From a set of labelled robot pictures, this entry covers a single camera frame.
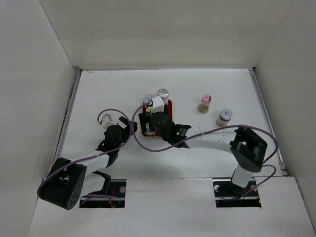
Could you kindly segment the silver cap tall bottle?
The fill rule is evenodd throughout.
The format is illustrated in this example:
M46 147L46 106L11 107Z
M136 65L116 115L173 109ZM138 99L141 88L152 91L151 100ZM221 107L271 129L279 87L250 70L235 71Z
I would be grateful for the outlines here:
M163 100L164 104L168 104L169 91L166 88L160 88L157 91L157 96L159 96Z

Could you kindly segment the pink cap spice bottle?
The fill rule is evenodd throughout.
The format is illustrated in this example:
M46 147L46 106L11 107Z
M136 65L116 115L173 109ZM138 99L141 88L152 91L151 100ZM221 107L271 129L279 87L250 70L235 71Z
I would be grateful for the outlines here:
M203 95L199 105L197 106L197 110L203 114L207 113L210 108L211 99L212 97L209 94Z

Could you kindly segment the silver cap blue label bottle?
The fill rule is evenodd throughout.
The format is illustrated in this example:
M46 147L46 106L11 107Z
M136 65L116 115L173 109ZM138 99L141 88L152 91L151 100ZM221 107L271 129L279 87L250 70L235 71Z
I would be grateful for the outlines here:
M146 123L145 124L145 135L146 136L155 136L155 130L153 128L153 126L150 123Z

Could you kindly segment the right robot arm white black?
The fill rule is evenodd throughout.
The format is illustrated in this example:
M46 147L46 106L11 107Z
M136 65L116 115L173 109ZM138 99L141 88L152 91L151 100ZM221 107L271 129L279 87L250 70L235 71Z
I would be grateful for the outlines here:
M267 142L251 128L237 126L236 130L221 132L198 132L190 125L175 124L164 112L140 113L138 115L141 129L149 129L160 138L176 148L206 148L232 154L237 161L229 190L234 195L246 191L249 180L254 173L259 173L263 166Z

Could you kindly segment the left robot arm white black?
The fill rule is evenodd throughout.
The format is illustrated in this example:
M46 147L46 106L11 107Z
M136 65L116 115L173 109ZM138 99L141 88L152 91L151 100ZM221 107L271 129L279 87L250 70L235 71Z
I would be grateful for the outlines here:
M37 190L39 198L66 210L92 198L115 199L111 177L101 170L114 164L119 150L138 128L136 122L123 116L119 121L114 123L109 114L103 117L104 139L88 157L58 158Z

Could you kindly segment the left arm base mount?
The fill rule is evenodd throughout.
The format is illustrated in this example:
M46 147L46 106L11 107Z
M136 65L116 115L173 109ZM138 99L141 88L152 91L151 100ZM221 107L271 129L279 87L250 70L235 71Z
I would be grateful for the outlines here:
M81 191L80 208L124 208L127 180L101 171L89 174Z

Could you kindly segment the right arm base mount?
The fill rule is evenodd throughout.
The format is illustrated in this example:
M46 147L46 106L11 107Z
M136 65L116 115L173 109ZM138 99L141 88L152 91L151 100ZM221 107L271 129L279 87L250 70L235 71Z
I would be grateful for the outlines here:
M256 185L254 179L250 180L246 188L241 188L228 180L215 180L213 182L215 204L218 208L261 207L257 190L244 194Z

